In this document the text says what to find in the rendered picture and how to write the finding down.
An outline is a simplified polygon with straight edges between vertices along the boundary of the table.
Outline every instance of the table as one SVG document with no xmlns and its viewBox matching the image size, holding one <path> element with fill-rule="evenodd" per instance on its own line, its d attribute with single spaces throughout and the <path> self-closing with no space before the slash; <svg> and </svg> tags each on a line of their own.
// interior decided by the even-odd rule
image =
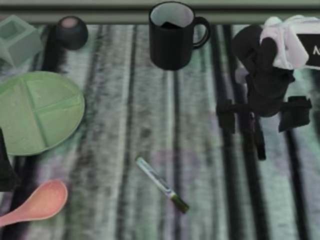
<svg viewBox="0 0 320 240">
<path fill-rule="evenodd" d="M 66 15 L 88 24 L 146 24 L 163 0 L 0 0 L 0 20 L 17 15 L 31 24 L 54 24 Z M 215 24 L 264 23 L 270 16 L 320 18 L 320 0 L 181 0 Z"/>
<path fill-rule="evenodd" d="M 43 40 L 48 26 L 38 26 Z M 229 44 L 243 25 L 212 25 L 212 38 L 177 72 L 154 67 L 146 25 L 90 25 L 79 51 L 51 43 L 20 68 L 0 64 L 0 81 L 46 70 L 73 80 L 86 112 L 76 133 L 36 156 L 12 157 L 22 186 L 1 193 L 1 214 L 49 179 L 68 202 L 53 218 L 0 230 L 0 240 L 318 240 L 320 236 L 319 73 L 296 71 L 288 96 L 313 102 L 311 123 L 277 133 L 262 121 L 267 160 L 258 161 L 238 122 L 221 131 L 220 98 L 244 100 Z M 135 165 L 142 154 L 190 205 L 182 215 Z"/>
</svg>

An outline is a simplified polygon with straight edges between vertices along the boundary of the striped tablecloth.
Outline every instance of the striped tablecloth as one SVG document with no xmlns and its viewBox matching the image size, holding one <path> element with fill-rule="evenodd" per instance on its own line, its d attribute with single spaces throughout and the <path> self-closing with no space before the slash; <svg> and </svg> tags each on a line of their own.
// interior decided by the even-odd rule
<svg viewBox="0 0 320 240">
<path fill-rule="evenodd" d="M 65 208 L 48 220 L 1 228 L 1 240 L 318 240 L 320 239 L 320 74 L 296 71 L 288 96 L 313 102 L 308 126 L 277 132 L 263 119 L 267 160 L 258 161 L 245 123 L 220 130 L 220 98 L 245 101 L 232 74 L 232 35 L 243 26 L 211 27 L 212 37 L 177 72 L 154 67 L 146 25 L 90 25 L 85 48 L 45 51 L 14 69 L 0 63 L 0 82 L 52 71 L 84 92 L 86 112 L 58 147 L 12 157 L 22 186 L 1 193 L 0 214 L 41 183 L 61 179 Z M 39 26 L 45 41 L 48 26 Z M 136 166 L 142 154 L 190 205 L 180 214 Z"/>
</svg>

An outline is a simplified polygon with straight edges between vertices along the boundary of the divided plate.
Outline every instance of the divided plate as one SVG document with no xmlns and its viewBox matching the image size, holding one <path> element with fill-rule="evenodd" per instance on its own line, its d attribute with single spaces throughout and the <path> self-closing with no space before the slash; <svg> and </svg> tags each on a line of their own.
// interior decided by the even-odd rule
<svg viewBox="0 0 320 240">
<path fill-rule="evenodd" d="M 57 73 L 28 72 L 0 84 L 0 127 L 9 155 L 35 155 L 60 144 L 84 112 L 78 86 Z"/>
</svg>

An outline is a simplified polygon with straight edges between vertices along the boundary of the pen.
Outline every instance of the pen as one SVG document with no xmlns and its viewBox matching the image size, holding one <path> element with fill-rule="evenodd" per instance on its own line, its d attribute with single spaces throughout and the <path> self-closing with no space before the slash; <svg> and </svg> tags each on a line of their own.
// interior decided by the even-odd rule
<svg viewBox="0 0 320 240">
<path fill-rule="evenodd" d="M 189 206 L 168 186 L 159 174 L 141 157 L 135 160 L 139 168 L 156 184 L 156 186 L 166 195 L 174 205 L 182 212 L 186 213 Z"/>
</svg>

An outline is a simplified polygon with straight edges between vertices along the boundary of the pink spoon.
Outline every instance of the pink spoon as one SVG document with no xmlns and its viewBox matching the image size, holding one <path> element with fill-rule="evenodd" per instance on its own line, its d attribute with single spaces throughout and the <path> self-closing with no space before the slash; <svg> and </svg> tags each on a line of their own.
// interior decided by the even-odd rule
<svg viewBox="0 0 320 240">
<path fill-rule="evenodd" d="M 48 219 L 56 215 L 66 204 L 68 189 L 60 180 L 41 184 L 17 209 L 0 216 L 0 227 L 35 220 Z"/>
</svg>

